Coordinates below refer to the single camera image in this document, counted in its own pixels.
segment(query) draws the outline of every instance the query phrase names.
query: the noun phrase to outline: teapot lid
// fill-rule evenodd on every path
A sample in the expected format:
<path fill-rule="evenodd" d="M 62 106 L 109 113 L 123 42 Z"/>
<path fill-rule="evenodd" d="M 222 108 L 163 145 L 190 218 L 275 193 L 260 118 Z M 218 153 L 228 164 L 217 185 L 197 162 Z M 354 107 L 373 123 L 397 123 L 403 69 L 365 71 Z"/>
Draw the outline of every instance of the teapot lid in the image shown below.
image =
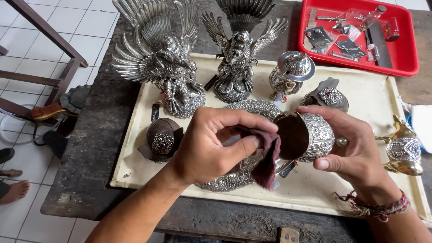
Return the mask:
<path fill-rule="evenodd" d="M 293 81 L 305 81 L 315 74 L 315 63 L 299 51 L 287 51 L 277 60 L 277 66 L 283 76 Z"/>

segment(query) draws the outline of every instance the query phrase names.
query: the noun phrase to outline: bare foot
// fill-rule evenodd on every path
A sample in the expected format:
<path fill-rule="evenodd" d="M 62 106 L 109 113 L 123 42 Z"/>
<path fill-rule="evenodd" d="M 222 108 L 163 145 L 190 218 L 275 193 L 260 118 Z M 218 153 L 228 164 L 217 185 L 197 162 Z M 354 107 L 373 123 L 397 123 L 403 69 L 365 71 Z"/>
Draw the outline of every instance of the bare foot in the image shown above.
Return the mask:
<path fill-rule="evenodd" d="M 11 184 L 9 192 L 0 199 L 0 205 L 5 205 L 25 197 L 29 189 L 30 183 L 28 180 Z"/>

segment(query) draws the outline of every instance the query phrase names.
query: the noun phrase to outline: woven bracelet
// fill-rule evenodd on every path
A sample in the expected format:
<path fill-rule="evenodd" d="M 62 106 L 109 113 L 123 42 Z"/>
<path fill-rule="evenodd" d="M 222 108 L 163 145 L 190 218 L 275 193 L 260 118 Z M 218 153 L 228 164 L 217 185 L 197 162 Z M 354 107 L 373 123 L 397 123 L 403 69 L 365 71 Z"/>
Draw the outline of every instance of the woven bracelet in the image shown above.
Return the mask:
<path fill-rule="evenodd" d="M 389 215 L 403 214 L 410 209 L 410 201 L 402 190 L 400 190 L 402 193 L 402 198 L 399 201 L 386 205 L 366 204 L 360 201 L 357 196 L 353 196 L 353 192 L 354 191 L 350 192 L 346 196 L 339 196 L 336 192 L 335 193 L 339 200 L 349 202 L 351 209 L 356 212 L 357 217 L 372 215 L 378 217 L 378 219 L 382 222 L 387 222 Z"/>

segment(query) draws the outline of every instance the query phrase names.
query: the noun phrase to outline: brown cloth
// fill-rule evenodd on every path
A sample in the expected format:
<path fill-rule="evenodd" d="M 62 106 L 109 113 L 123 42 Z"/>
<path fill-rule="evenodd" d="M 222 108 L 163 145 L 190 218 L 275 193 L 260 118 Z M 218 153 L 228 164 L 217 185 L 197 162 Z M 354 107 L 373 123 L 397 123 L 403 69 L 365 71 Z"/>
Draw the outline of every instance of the brown cloth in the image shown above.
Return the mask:
<path fill-rule="evenodd" d="M 280 137 L 276 133 L 268 133 L 258 129 L 247 128 L 242 125 L 233 126 L 234 131 L 240 132 L 241 137 L 257 136 L 263 149 L 263 160 L 252 170 L 252 178 L 258 185 L 273 190 L 274 176 L 276 174 L 276 159 L 280 152 Z"/>

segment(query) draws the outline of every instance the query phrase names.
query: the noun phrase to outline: wooden workbench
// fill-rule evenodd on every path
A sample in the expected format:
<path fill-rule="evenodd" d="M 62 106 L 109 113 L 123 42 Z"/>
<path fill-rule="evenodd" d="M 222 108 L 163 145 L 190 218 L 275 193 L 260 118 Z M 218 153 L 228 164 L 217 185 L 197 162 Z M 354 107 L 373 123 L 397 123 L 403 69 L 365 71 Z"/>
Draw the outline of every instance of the wooden workbench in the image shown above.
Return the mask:
<path fill-rule="evenodd" d="M 212 11 L 215 16 L 222 16 L 215 1 L 197 2 L 202 11 Z M 300 9 L 299 2 L 277 1 L 277 7 L 268 17 L 290 19 L 289 29 L 262 50 L 258 59 L 274 61 L 286 50 L 296 49 Z M 432 86 L 427 85 L 431 68 L 426 67 L 431 60 L 428 54 L 432 21 L 430 13 L 426 11 L 412 11 L 412 15 L 420 72 L 412 78 L 398 78 L 397 84 L 405 102 L 432 105 L 432 97 L 428 95 L 432 93 Z M 172 25 L 178 33 L 179 21 L 172 22 Z M 263 28 L 264 24 L 259 25 L 252 36 L 256 38 Z M 55 182 L 41 208 L 43 214 L 100 220 L 133 192 L 108 186 L 140 89 L 139 83 L 125 81 L 110 66 L 114 44 L 120 42 L 124 32 L 130 36 L 131 27 L 121 17 L 86 106 L 69 140 Z M 203 25 L 200 25 L 194 52 L 219 52 Z M 432 161 L 432 157 L 423 159 Z M 423 166 L 426 173 L 422 178 L 427 196 L 431 199 L 432 163 L 424 161 Z M 156 231 L 236 241 L 274 242 L 276 229 L 280 226 L 299 230 L 302 243 L 373 242 L 366 222 L 360 219 L 187 197 L 180 197 L 173 204 L 157 225 Z"/>

